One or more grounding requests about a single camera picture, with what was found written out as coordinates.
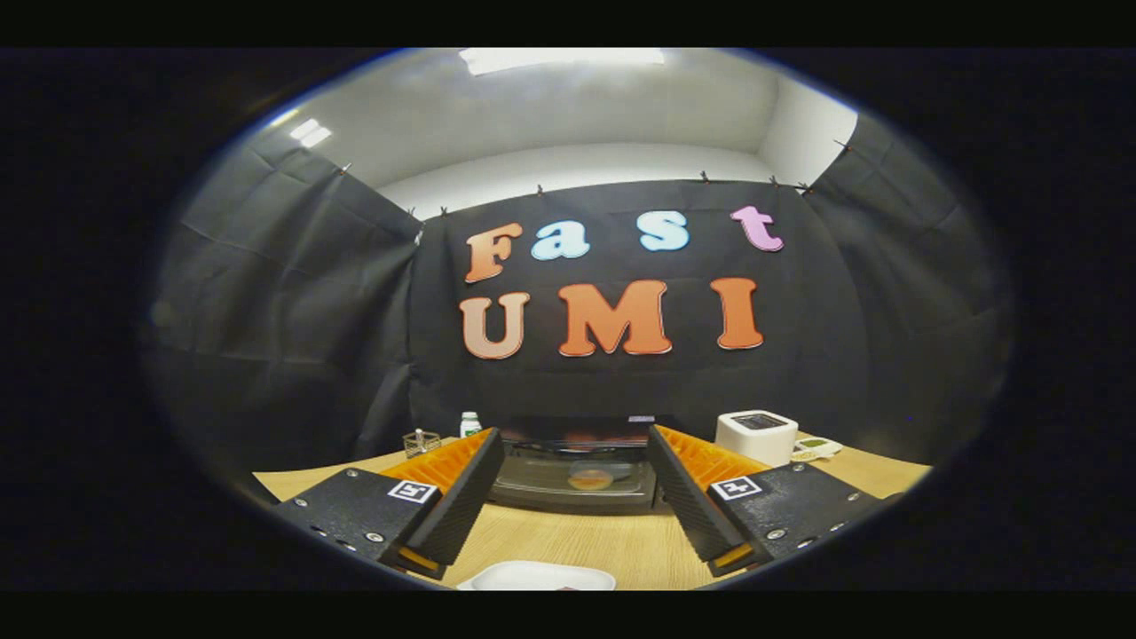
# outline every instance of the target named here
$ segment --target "orange letter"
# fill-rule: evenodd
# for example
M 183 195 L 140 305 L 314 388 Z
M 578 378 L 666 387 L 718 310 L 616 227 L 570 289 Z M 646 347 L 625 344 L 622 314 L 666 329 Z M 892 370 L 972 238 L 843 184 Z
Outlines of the orange letter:
M 627 326 L 632 337 L 624 350 L 632 355 L 661 355 L 670 350 L 670 340 L 662 334 L 662 293 L 667 284 L 657 280 L 637 280 L 627 285 L 619 305 L 611 309 L 600 290 L 592 284 L 571 284 L 560 289 L 560 299 L 568 304 L 568 341 L 560 347 L 566 357 L 587 357 L 595 345 L 587 339 L 587 327 L 609 355 L 619 347 Z
M 710 288 L 721 298 L 721 337 L 718 346 L 736 350 L 761 346 L 765 338 L 753 325 L 753 301 L 750 293 L 758 289 L 753 280 L 721 277 L 710 282 Z
M 517 352 L 525 340 L 524 306 L 528 293 L 506 293 L 498 301 L 504 307 L 504 339 L 496 343 L 485 337 L 485 312 L 493 304 L 490 298 L 475 297 L 458 305 L 466 350 L 482 359 L 504 359 Z
M 471 235 L 466 240 L 470 249 L 469 274 L 466 275 L 466 283 L 473 284 L 488 280 L 501 273 L 504 267 L 498 264 L 494 257 L 500 257 L 502 260 L 509 259 L 509 254 L 512 252 L 512 241 L 509 238 L 519 238 L 520 233 L 520 224 L 513 222 L 500 229 Z

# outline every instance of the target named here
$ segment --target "ceiling light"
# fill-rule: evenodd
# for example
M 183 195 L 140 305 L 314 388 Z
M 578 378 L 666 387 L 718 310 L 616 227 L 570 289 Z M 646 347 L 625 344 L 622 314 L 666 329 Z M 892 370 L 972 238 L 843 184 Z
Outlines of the ceiling light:
M 310 149 L 310 148 L 315 147 L 316 144 L 318 144 L 318 143 L 323 142 L 324 140 L 326 140 L 327 136 L 331 135 L 331 134 L 332 134 L 331 131 L 328 131 L 328 130 L 324 128 L 323 126 L 320 126 L 319 128 L 317 128 L 317 130 L 312 131 L 311 133 L 304 135 L 303 139 L 300 140 L 300 143 Z
M 315 119 L 308 119 L 300 126 L 296 126 L 295 128 L 292 130 L 292 136 L 299 140 L 317 128 L 319 128 L 319 123 L 316 122 Z
M 310 118 L 300 126 L 296 126 L 295 128 L 292 130 L 292 138 L 295 138 L 296 140 L 300 141 L 301 144 L 303 144 L 309 149 L 323 142 L 324 140 L 327 140 L 327 136 L 331 134 L 332 134 L 331 131 L 324 128 L 323 126 L 319 126 L 318 122 Z
M 549 63 L 592 63 L 618 65 L 661 65 L 662 51 L 658 48 L 641 49 L 465 49 L 461 58 L 469 65 L 469 73 L 484 75 L 496 70 L 543 65 Z

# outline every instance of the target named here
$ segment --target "white wall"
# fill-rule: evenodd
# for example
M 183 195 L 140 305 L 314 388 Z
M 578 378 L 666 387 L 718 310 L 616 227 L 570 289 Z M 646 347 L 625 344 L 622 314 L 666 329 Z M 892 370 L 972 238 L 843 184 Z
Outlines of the white wall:
M 378 189 L 415 217 L 426 219 L 492 201 L 592 184 L 649 180 L 767 182 L 769 166 L 738 151 L 676 144 L 579 144 L 518 151 L 456 164 Z
M 479 158 L 415 175 L 378 189 L 426 219 L 536 192 L 649 180 L 711 180 L 811 184 L 840 155 L 857 114 L 788 77 L 777 81 L 777 105 L 758 155 L 677 144 L 578 144 Z
M 812 182 L 836 159 L 855 128 L 857 113 L 819 91 L 782 76 L 777 106 L 758 156 L 782 184 Z

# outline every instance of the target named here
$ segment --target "black curtain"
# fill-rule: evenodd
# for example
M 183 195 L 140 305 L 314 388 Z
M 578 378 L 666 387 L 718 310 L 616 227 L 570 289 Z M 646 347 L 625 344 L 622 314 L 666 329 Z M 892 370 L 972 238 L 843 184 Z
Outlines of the black curtain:
M 918 143 L 860 114 L 846 144 L 805 196 L 867 331 L 866 412 L 837 437 L 937 463 L 978 432 L 1001 389 L 1012 282 L 978 205 Z
M 849 150 L 811 192 L 766 183 L 607 184 L 532 194 L 426 222 L 415 264 L 411 405 L 431 430 L 456 431 L 461 410 L 518 416 L 674 415 L 712 439 L 717 416 L 762 408 L 801 429 L 879 455 L 935 464 L 983 424 L 1011 347 L 1011 284 L 996 242 L 962 189 L 910 143 L 861 116 Z M 729 214 L 772 216 L 777 252 L 758 250 Z M 648 251 L 636 217 L 678 210 L 691 239 Z M 588 252 L 537 260 L 535 233 L 571 219 Z M 519 223 L 500 275 L 467 284 L 466 240 Z M 765 343 L 717 346 L 721 308 L 710 282 L 747 277 Z M 593 283 L 615 306 L 634 280 L 662 280 L 674 350 L 558 354 L 567 317 L 558 290 Z M 486 334 L 503 335 L 507 292 L 531 296 L 524 343 L 507 359 L 470 355 L 458 304 L 490 298 Z
M 190 448 L 244 484 L 399 446 L 420 223 L 283 133 L 234 146 L 175 219 L 143 359 Z
M 775 219 L 777 252 L 749 242 L 730 214 L 746 206 Z M 640 244 L 636 218 L 649 210 L 686 217 L 690 242 L 675 251 Z M 536 231 L 571 219 L 586 227 L 588 252 L 537 260 Z M 473 234 L 517 222 L 503 272 L 467 284 Z M 755 282 L 753 313 L 765 343 L 747 350 L 718 346 L 721 301 L 710 282 Z M 588 357 L 558 352 L 567 335 L 561 287 L 592 283 L 615 306 L 628 283 L 661 280 L 662 321 L 673 350 L 635 356 L 598 349 Z M 500 339 L 507 292 L 524 291 L 524 342 L 501 360 L 470 355 L 458 304 L 486 297 L 486 334 Z M 820 218 L 793 189 L 751 182 L 638 182 L 516 198 L 427 221 L 411 289 L 412 406 L 457 428 L 458 413 L 499 420 L 523 416 L 671 415 L 687 431 L 713 439 L 718 415 L 762 408 L 801 428 L 855 443 L 843 424 L 863 412 L 868 354 L 863 312 L 841 252 Z

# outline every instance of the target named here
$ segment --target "white ceiling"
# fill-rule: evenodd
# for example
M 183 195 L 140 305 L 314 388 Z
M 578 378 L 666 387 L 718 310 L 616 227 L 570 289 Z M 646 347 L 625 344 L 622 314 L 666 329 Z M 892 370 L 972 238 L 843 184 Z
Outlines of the white ceiling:
M 651 66 L 541 65 L 473 76 L 460 49 L 387 56 L 317 94 L 332 131 L 316 150 L 379 189 L 513 151 L 590 143 L 686 144 L 757 153 L 779 73 L 711 49 L 663 49 Z

